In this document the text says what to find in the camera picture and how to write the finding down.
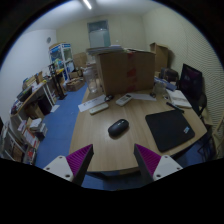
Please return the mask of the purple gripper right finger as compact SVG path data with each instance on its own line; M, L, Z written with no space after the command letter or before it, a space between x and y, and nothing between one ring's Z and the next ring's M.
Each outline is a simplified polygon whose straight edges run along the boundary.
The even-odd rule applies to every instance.
M160 156L139 144L134 145L134 155L145 184L152 183L182 169L170 156Z

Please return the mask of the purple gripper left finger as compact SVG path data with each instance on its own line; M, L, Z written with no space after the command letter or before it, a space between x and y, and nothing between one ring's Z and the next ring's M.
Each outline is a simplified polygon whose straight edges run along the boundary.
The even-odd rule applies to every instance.
M44 170L81 186L93 155L93 145L90 144L67 157L59 155Z

